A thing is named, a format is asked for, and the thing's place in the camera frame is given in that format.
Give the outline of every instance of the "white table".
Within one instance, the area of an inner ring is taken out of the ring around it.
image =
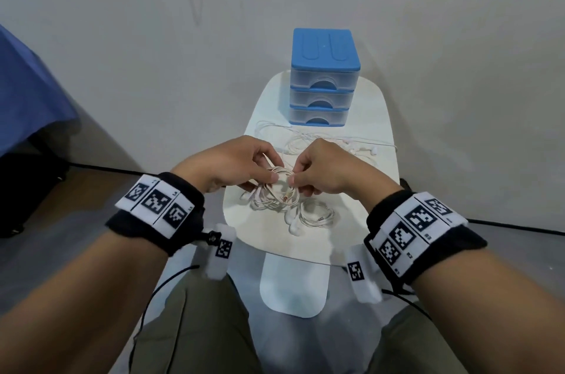
[[[255,136],[259,121],[290,126],[290,71],[271,78],[265,86],[245,134]],[[306,133],[327,133],[394,144],[390,118],[383,93],[371,81],[360,77],[347,124],[344,127],[294,126]],[[284,147],[289,132],[267,129],[264,137],[274,146]],[[294,164],[295,156],[285,155],[286,163]],[[398,165],[393,147],[379,146],[374,157],[378,168],[398,182]],[[318,198],[332,207],[338,217],[332,228],[315,228],[300,237],[291,235],[284,214],[271,210],[254,211],[240,200],[242,190],[226,188],[223,210],[228,225],[236,228],[237,237],[267,252],[261,277],[260,292],[265,304],[273,310],[309,318],[325,305],[329,266],[343,265],[343,250],[362,243],[368,230],[367,213],[361,204],[345,194],[322,194]]]

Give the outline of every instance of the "khaki pants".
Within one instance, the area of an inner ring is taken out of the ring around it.
[[[188,272],[137,338],[132,374],[262,373],[235,285]],[[466,374],[434,324],[406,307],[383,328],[368,374]]]

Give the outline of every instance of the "hand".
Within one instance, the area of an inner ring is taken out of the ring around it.
[[[202,194],[225,185],[239,185],[245,191],[255,188],[250,179],[274,184],[279,176],[267,170],[284,163],[273,146],[251,136],[241,136],[194,154],[173,168],[172,173],[195,186]]]
[[[371,211],[402,187],[383,172],[324,139],[316,139],[296,159],[288,183],[310,197],[312,194],[344,192]]]

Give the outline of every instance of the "black wristband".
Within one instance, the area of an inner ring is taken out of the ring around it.
[[[142,180],[145,180],[145,182],[150,180],[150,185],[142,183]],[[159,192],[156,187],[160,182],[165,182],[173,187],[173,194],[177,194],[177,196],[173,197],[170,194],[170,197],[168,197],[166,194]],[[155,193],[158,193],[166,200],[163,206],[157,208],[158,211],[149,202],[146,205],[144,204],[148,200],[151,202],[150,198]],[[127,205],[126,209],[124,209],[124,203],[122,203],[124,199],[127,199],[125,202]],[[173,256],[178,249],[188,243],[192,243],[203,229],[203,194],[184,179],[170,172],[161,173],[158,175],[158,178],[144,175],[127,195],[118,201],[117,206],[123,210],[120,210],[108,220],[106,226],[109,229],[126,237],[145,238],[163,249],[169,256]],[[145,208],[153,210],[153,212],[150,212],[150,214],[155,216],[153,225],[138,218],[135,216],[135,213],[131,213]],[[154,228],[154,224],[158,221],[161,223],[166,221],[164,226],[171,231],[170,235],[163,234],[162,231]]]
[[[463,250],[481,249],[487,245],[483,238],[462,225],[466,223],[462,216],[428,193],[413,197],[414,194],[407,190],[395,192],[377,204],[367,217],[370,234],[364,239],[365,246],[396,292],[444,259]],[[401,213],[406,206],[410,207]],[[427,217],[430,225],[442,229],[441,235],[436,235],[433,239],[424,225],[418,230],[415,225],[419,222],[418,217],[412,215],[415,210],[422,217]],[[411,223],[410,218],[415,218],[415,222]],[[416,240],[420,242],[417,253],[410,249],[410,245]],[[405,262],[396,264],[401,256],[405,257]],[[401,264],[404,264],[404,271],[400,267],[396,268]]]

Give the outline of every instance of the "person's right hand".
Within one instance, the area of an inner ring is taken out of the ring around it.
[[[316,139],[296,159],[288,183],[310,197],[344,192],[367,211],[402,187],[383,172],[324,139]]]

